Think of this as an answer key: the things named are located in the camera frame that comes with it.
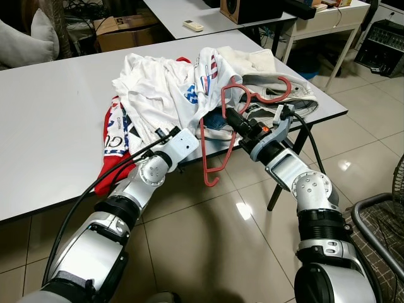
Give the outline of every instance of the silver robot arm segment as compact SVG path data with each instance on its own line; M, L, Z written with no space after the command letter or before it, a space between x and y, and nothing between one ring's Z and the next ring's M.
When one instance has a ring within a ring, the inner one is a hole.
M153 192L199 146L188 130L179 131L138 163L128 177L95 206L86 222L59 250L41 291L20 302L108 302L128 261L124 248Z
M226 110L227 122L242 136L240 145L251 160L263 163L265 171L297 200L300 244L296 255L303 266L295 277L296 301L376 303L330 179L280 145L293 114L293 105L279 105L270 132L263 123Z

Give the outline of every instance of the pile of clothes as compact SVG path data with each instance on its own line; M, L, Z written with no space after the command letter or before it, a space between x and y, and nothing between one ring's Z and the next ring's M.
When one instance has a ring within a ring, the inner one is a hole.
M288 94L282 77L290 83ZM226 106L239 110L248 104L243 116L269 126L280 103L294 104L302 117L318 106L307 81L276 71L275 59L268 49L246 53L231 47L206 47L193 63L183 57L175 61L130 54L120 77L112 82L117 97L105 117L101 174L159 139L155 132L158 128L168 133L179 126L201 136L199 122L203 118L207 138L231 140L232 130L221 110L221 91L229 83L243 84L259 98L246 103L244 90L231 88L223 96ZM262 98L280 101L267 104L260 102ZM125 178L133 167L124 170L117 180ZM100 183L96 193L106 193L113 178L111 174Z

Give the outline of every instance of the fan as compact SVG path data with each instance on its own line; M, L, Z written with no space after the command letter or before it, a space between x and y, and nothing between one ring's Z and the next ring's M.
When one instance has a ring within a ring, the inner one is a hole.
M395 210L404 229L404 155L394 171L392 193Z

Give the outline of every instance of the speaker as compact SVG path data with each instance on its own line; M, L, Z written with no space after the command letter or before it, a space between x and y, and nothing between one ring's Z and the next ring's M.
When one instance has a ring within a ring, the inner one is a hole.
M221 0L220 12L236 24L280 18L283 0Z

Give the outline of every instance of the tiled floor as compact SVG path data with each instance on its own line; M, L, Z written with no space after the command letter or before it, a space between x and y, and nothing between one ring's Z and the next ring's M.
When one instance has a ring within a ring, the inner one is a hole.
M352 62L354 56L348 54L342 77L330 89L348 115L313 128L342 208L390 191L393 169L404 153L404 78L371 74ZM325 84L330 73L323 68L312 82ZM302 158L318 169L310 144ZM215 157L210 165L222 160ZM205 187L200 163L168 176L150 201L144 222L133 230L130 262L113 302L144 302L162 290L180 293L185 303L295 302L296 202L282 193L274 211L267 212L275 182L242 150L234 152L217 176L216 187ZM83 203L66 237L96 201ZM67 210L65 206L0 225L0 302L15 302L39 288Z

